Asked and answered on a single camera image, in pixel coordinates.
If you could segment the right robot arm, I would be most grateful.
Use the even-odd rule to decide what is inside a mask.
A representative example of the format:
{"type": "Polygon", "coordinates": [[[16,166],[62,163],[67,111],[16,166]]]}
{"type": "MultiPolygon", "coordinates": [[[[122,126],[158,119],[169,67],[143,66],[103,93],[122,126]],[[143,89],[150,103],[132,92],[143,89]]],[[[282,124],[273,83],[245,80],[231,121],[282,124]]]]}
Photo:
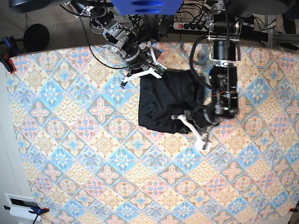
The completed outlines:
{"type": "Polygon", "coordinates": [[[153,50],[153,43],[161,36],[163,15],[125,15],[124,23],[117,21],[117,11],[106,0],[11,0],[10,9],[27,13],[59,5],[64,11],[79,19],[89,19],[92,32],[106,39],[105,48],[125,63],[128,74],[121,87],[137,77],[152,75],[162,78],[166,68],[160,64],[153,50]]]}

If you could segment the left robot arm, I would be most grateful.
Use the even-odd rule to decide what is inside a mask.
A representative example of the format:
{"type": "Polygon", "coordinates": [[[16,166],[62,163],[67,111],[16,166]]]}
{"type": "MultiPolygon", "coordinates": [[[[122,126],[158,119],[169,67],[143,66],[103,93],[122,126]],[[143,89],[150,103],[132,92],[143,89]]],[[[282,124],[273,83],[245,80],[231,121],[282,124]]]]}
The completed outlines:
{"type": "Polygon", "coordinates": [[[233,119],[239,112],[237,87],[237,68],[234,65],[241,59],[239,35],[242,22],[229,14],[228,1],[221,0],[206,18],[208,33],[199,37],[193,44],[189,65],[196,74],[193,58],[197,45],[204,39],[212,41],[210,60],[215,64],[210,70],[209,81],[200,84],[211,90],[211,103],[198,105],[181,115],[172,115],[172,120],[181,121],[196,138],[195,149],[210,152],[212,143],[209,138],[214,127],[224,119],[233,119]]]}

